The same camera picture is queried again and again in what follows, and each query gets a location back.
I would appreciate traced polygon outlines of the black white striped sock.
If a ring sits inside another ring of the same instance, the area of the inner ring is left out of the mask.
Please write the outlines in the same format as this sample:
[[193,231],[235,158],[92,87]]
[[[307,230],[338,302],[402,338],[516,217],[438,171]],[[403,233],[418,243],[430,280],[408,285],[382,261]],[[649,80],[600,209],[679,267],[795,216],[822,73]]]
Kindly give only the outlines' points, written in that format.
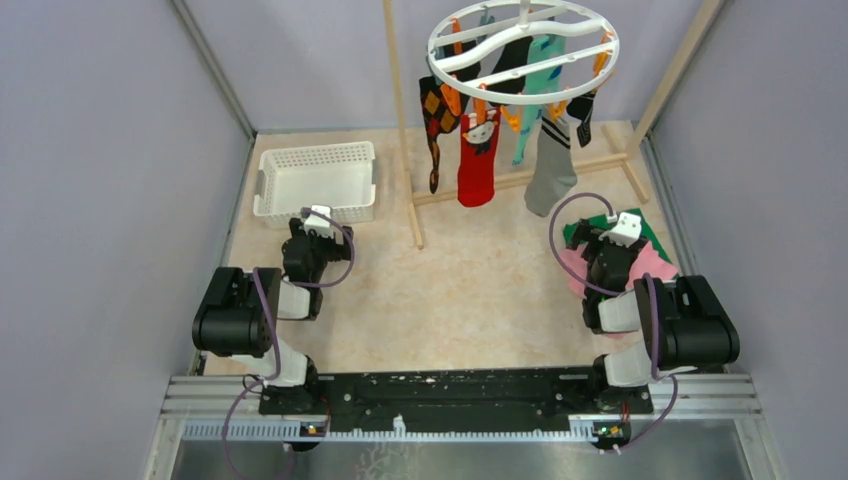
[[595,97],[595,91],[587,92],[573,98],[566,107],[566,113],[579,121],[576,133],[581,148],[586,147],[592,141],[591,119]]

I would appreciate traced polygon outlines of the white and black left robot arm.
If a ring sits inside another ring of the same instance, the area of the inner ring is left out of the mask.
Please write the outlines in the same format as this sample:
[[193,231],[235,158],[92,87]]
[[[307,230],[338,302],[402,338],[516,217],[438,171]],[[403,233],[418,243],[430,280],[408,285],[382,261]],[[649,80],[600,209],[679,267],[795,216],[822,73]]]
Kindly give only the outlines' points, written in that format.
[[191,336],[198,350],[248,367],[244,386],[267,408],[303,414],[322,400],[318,373],[308,355],[285,343],[277,323],[318,317],[329,286],[322,279],[327,266],[355,259],[354,230],[318,212],[290,219],[289,229],[280,267],[215,270]]

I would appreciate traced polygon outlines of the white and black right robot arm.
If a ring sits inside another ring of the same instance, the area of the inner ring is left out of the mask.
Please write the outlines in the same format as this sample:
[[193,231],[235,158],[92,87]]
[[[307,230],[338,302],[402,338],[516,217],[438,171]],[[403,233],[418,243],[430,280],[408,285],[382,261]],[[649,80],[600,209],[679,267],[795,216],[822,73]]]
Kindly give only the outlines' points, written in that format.
[[620,214],[615,226],[603,228],[582,219],[565,242],[583,262],[574,278],[581,285],[585,325],[595,334],[642,337],[593,361],[586,397],[600,412],[614,411],[651,381],[733,363],[741,350],[738,332],[704,276],[631,274],[650,244],[637,220]]

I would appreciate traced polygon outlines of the white perforated plastic basket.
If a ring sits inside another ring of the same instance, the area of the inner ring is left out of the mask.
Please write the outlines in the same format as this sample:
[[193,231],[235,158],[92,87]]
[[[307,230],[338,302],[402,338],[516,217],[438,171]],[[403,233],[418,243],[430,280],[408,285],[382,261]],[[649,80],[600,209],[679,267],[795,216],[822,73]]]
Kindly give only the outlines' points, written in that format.
[[270,149],[260,156],[252,213],[274,229],[313,205],[329,207],[343,225],[370,222],[377,182],[370,141]]

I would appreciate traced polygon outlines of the grey sock with black stripes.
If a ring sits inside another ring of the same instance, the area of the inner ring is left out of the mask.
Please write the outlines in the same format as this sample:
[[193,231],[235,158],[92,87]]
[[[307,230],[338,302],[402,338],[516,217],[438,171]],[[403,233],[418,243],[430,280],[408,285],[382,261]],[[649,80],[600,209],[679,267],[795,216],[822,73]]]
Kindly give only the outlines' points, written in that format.
[[569,124],[563,117],[553,119],[543,113],[535,171],[524,193],[525,206],[531,213],[547,217],[576,184]]

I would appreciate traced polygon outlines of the white round sock hanger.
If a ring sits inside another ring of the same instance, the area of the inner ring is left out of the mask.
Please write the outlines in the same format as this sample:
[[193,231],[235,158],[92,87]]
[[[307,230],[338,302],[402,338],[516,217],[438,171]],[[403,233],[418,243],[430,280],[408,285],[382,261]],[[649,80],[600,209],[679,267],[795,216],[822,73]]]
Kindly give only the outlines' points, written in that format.
[[441,20],[426,44],[453,95],[496,105],[563,104],[596,92],[622,42],[600,13],[569,1],[482,1]]

